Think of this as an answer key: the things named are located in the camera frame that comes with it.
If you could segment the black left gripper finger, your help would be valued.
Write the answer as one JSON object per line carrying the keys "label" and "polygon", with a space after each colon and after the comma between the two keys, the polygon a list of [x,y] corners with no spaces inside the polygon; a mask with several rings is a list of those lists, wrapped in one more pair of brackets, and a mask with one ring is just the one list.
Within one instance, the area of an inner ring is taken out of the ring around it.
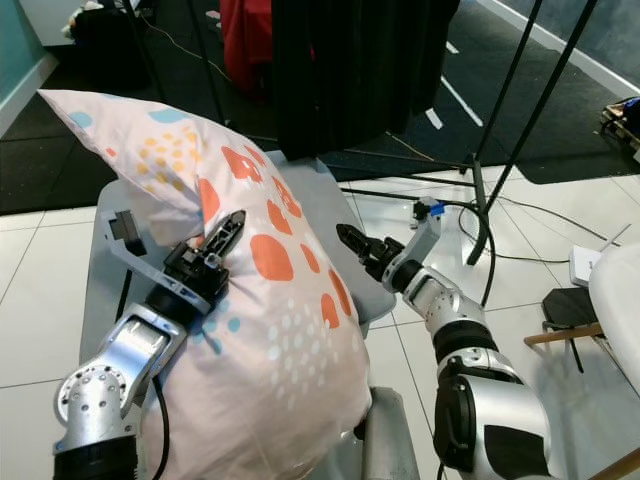
{"label": "black left gripper finger", "polygon": [[206,234],[202,244],[202,260],[206,266],[221,266],[234,246],[241,239],[246,211],[230,212]]}

